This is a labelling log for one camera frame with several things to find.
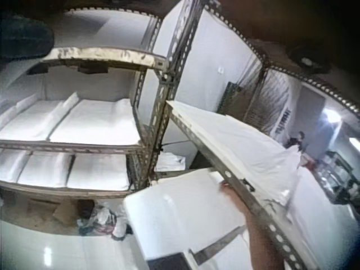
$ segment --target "person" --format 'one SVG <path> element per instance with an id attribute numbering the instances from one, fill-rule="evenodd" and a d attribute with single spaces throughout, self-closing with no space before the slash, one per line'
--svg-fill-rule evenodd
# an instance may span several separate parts
<path id="1" fill-rule="evenodd" d="M 296 138 L 290 138 L 287 143 L 284 145 L 286 149 L 290 148 L 293 145 L 299 146 L 299 151 L 303 149 L 303 140 L 305 139 L 304 132 L 300 131 Z"/>
<path id="2" fill-rule="evenodd" d="M 228 196 L 235 207 L 245 216 L 247 230 L 249 231 L 250 256 L 253 270 L 284 270 L 283 257 L 276 250 L 275 245 L 235 190 L 226 181 L 223 181 L 220 184 L 220 191 Z"/>

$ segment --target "metal shelf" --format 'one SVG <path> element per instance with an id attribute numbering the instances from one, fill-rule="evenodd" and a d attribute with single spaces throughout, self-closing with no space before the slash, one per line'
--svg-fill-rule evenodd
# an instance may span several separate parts
<path id="1" fill-rule="evenodd" d="M 26 194 L 32 197 L 59 197 L 71 199 L 101 199 L 120 198 L 129 195 L 130 191 L 104 191 L 104 190 L 83 190 L 78 188 L 49 188 L 28 186 L 25 184 L 8 183 L 0 181 L 0 187 L 4 190 Z"/>
<path id="2" fill-rule="evenodd" d="M 248 182 L 235 176 L 226 164 L 228 162 L 219 158 L 207 143 L 191 130 L 191 124 L 186 122 L 181 115 L 174 115 L 169 104 L 167 104 L 167 108 L 170 112 L 170 118 L 177 127 L 194 143 L 197 149 L 243 199 L 291 269 L 318 269 L 317 263 L 304 243 L 300 232 L 285 217 L 284 208 L 273 202 L 265 204 L 263 201 L 259 201 L 255 193 L 250 191 L 251 186 Z"/>
<path id="3" fill-rule="evenodd" d="M 125 48 L 54 48 L 41 60 L 48 66 L 77 66 L 84 61 L 101 61 L 111 68 L 126 68 L 133 70 L 166 69 L 166 58 L 151 52 Z"/>
<path id="4" fill-rule="evenodd" d="M 6 139 L 0 140 L 0 148 L 90 154 L 135 154 L 145 150 L 142 143 L 139 145 L 87 145 L 49 141 L 11 141 Z"/>

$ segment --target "white fabric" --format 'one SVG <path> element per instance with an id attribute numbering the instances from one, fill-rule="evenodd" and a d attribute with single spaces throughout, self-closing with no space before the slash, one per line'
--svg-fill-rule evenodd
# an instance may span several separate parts
<path id="1" fill-rule="evenodd" d="M 124 207 L 146 260 L 189 249 L 198 252 L 245 225 L 244 216 L 220 192 L 209 169 L 168 178 L 131 194 Z M 251 269 L 249 248 L 238 237 L 206 265 L 201 269 Z"/>
<path id="2" fill-rule="evenodd" d="M 73 94 L 65 102 L 40 100 L 26 111 L 17 115 L 1 131 L 2 140 L 44 141 L 56 124 L 75 105 L 78 98 Z M 26 107 L 33 99 L 18 103 L 19 110 Z"/>
<path id="3" fill-rule="evenodd" d="M 16 183 L 30 152 L 4 149 L 0 153 L 0 180 Z"/>
<path id="4" fill-rule="evenodd" d="M 246 180 L 256 193 L 284 204 L 293 183 L 300 153 L 285 150 L 275 140 L 230 116 L 168 101 L 173 114 L 201 138 L 237 178 Z"/>
<path id="5" fill-rule="evenodd" d="M 161 152 L 156 163 L 156 172 L 185 170 L 185 157 Z"/>
<path id="6" fill-rule="evenodd" d="M 135 145 L 140 137 L 129 99 L 82 100 L 50 137 L 52 142 Z"/>
<path id="7" fill-rule="evenodd" d="M 129 189 L 126 156 L 77 154 L 67 187 L 114 191 Z"/>
<path id="8" fill-rule="evenodd" d="M 65 187 L 70 154 L 33 152 L 19 177 L 19 184 L 41 187 Z"/>
<path id="9" fill-rule="evenodd" d="M 290 215 L 302 231 L 320 269 L 339 269 L 360 233 L 348 205 L 330 203 L 312 173 L 300 167 Z"/>
<path id="10" fill-rule="evenodd" d="M 26 110 L 32 104 L 37 101 L 38 97 L 36 94 L 27 97 L 18 103 L 11 106 L 10 103 L 6 104 L 6 101 L 0 103 L 2 106 L 0 109 L 0 130 L 5 127 L 5 125 L 16 117 L 17 114 Z"/>

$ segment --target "light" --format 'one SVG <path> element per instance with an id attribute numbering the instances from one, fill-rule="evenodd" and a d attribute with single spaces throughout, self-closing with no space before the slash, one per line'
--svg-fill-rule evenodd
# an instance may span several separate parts
<path id="1" fill-rule="evenodd" d="M 44 264 L 47 267 L 51 267 L 51 264 L 52 264 L 51 255 L 52 255 L 51 249 L 49 247 L 45 247 L 44 248 Z"/>
<path id="2" fill-rule="evenodd" d="M 360 152 L 360 142 L 356 138 L 349 138 L 350 143 Z"/>
<path id="3" fill-rule="evenodd" d="M 337 123 L 341 121 L 341 116 L 336 111 L 331 109 L 324 109 L 324 113 L 327 116 L 329 123 Z"/>

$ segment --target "ceiling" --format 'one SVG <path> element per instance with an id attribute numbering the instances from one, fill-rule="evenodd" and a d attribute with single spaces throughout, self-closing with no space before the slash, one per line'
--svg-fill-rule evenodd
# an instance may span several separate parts
<path id="1" fill-rule="evenodd" d="M 65 8 L 120 6 L 164 17 L 179 0 L 3 0 L 11 10 L 27 17 L 53 16 Z M 360 31 L 357 8 L 339 0 L 220 0 L 222 14 L 250 39 L 271 42 L 282 48 L 304 42 L 317 48 L 339 70 L 346 70 L 352 84 L 360 74 Z M 360 101 L 357 87 L 338 87 L 347 96 Z"/>

